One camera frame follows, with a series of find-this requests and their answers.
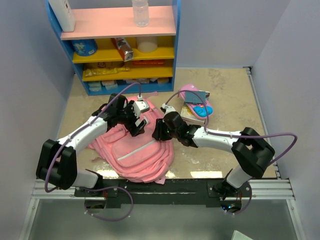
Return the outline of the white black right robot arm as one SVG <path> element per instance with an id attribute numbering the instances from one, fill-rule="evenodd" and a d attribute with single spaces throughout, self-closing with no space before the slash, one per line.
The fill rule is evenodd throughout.
<path id="1" fill-rule="evenodd" d="M 273 147 L 253 128 L 245 127 L 242 131 L 229 133 L 208 132 L 203 126 L 187 124 L 175 111 L 156 120 L 152 137 L 157 141 L 174 138 L 186 147 L 213 148 L 232 153 L 238 166 L 212 188 L 223 199 L 235 196 L 248 180 L 261 179 L 275 155 Z"/>

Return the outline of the pink student backpack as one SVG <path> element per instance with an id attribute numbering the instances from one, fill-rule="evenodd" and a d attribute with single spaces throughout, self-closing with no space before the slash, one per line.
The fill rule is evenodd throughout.
<path id="1" fill-rule="evenodd" d="M 118 124 L 87 147 L 95 150 L 119 176 L 134 183 L 163 185 L 174 160 L 174 146 L 171 140 L 157 141 L 152 137 L 156 120 L 163 113 L 147 97 L 144 100 L 150 107 L 140 116 L 147 121 L 144 133 L 133 137 L 124 125 Z"/>

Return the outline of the teal leather card wallet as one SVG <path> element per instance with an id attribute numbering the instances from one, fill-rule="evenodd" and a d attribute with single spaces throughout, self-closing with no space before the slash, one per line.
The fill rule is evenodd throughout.
<path id="1" fill-rule="evenodd" d="M 184 101 L 188 104 L 202 104 L 210 97 L 209 91 L 187 91 L 184 95 Z"/>

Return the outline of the pink blue pencil case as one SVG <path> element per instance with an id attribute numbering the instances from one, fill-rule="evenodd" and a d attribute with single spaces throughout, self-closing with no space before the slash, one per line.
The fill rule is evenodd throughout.
<path id="1" fill-rule="evenodd" d="M 193 92 L 193 91 L 204 91 L 204 90 L 199 90 L 194 84 L 186 84 L 180 88 L 180 93 L 179 95 L 182 97 L 182 99 L 185 102 L 185 92 Z M 211 104 L 209 103 L 208 99 L 206 100 L 206 103 L 202 104 L 190 104 L 186 103 L 186 105 L 190 108 L 192 113 L 199 119 L 205 119 L 207 118 L 207 114 L 210 117 L 214 110 Z"/>

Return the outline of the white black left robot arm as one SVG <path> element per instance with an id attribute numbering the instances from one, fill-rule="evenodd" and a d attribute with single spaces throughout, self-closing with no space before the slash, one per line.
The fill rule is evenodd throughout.
<path id="1" fill-rule="evenodd" d="M 149 104 L 141 96 L 128 100 L 124 95 L 112 94 L 108 103 L 101 105 L 72 133 L 58 140 L 45 141 L 35 173 L 45 182 L 45 191 L 51 192 L 48 185 L 52 184 L 62 190 L 85 188 L 92 196 L 99 196 L 104 190 L 102 176 L 91 170 L 79 169 L 77 155 L 117 125 L 123 125 L 133 137 L 144 133 L 147 120 L 142 119 L 141 114 L 149 109 Z"/>

